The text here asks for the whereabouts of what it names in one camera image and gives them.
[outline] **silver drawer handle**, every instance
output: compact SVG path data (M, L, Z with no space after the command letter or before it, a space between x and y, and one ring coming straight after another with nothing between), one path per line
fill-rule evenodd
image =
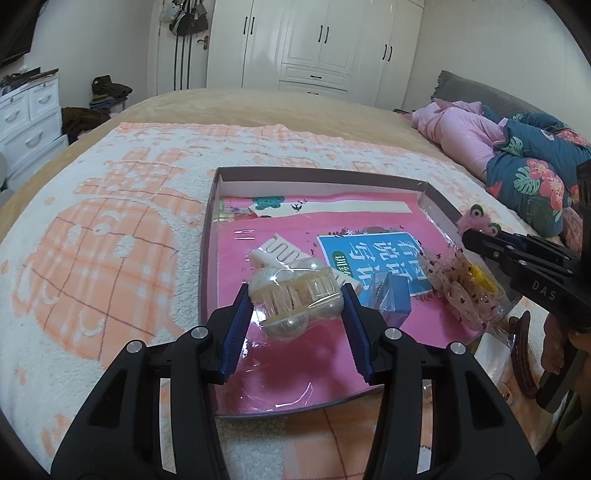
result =
M21 112L20 110L17 110L16 112L11 113L10 115L4 117L4 121L8 124L11 124L12 122L14 122L17 119L18 114L20 112Z
M41 141L41 137L43 136L43 132L39 132L36 137L30 138L25 142L25 145L29 148L35 148L39 142Z

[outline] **hand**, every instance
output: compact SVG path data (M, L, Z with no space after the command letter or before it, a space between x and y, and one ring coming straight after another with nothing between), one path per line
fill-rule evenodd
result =
M564 366L563 345L566 339L570 340L575 348L591 353L591 334L577 332L567 333L562 329L558 320L551 313L544 323L544 352L542 353L542 368L547 372L559 374ZM587 358L585 365L574 383L574 390L581 397L584 408L591 407L591 356Z

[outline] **blue small box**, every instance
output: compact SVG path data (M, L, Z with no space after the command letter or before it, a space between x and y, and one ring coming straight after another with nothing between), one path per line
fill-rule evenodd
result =
M411 312L408 279L390 271L372 276L368 307L379 310L389 327L400 328Z

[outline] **white comb-like object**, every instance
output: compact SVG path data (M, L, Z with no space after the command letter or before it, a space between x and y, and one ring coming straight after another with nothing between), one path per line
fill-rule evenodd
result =
M311 255L305 254L277 233L248 256L255 268L287 265L296 260L310 257ZM332 269L332 272L339 287L350 283L357 295L363 291L363 284L359 280L355 280L335 268Z

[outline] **wardrobe door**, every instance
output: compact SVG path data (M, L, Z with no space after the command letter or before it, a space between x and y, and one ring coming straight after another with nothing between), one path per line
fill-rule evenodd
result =
M326 33L330 0L294 0L290 9L283 63L317 67Z
M330 1L320 39L319 68L350 73L363 20L363 4L360 0Z
M251 0L217 0L207 59L207 88L241 88Z
M289 0L254 0L243 88L278 89L289 8Z
M396 1L374 0L365 5L349 83L349 99L353 103L375 106L382 73L388 63Z
M376 107L385 110L402 108L417 50L418 31L423 9L408 0L398 0L394 26L386 56Z

